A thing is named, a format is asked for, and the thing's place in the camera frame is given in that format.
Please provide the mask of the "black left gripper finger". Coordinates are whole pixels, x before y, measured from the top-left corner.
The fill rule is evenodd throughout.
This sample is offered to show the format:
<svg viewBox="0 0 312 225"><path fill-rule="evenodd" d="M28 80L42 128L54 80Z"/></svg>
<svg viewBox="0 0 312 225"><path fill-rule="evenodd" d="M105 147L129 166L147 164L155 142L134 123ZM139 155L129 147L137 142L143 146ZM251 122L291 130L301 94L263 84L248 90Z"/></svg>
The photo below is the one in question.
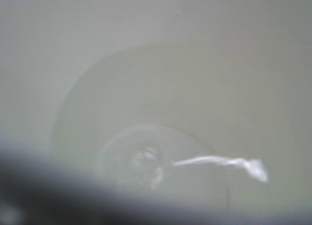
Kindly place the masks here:
<svg viewBox="0 0 312 225"><path fill-rule="evenodd" d="M119 193L27 147L0 145L0 200L22 225L309 225L312 210L248 216Z"/></svg>

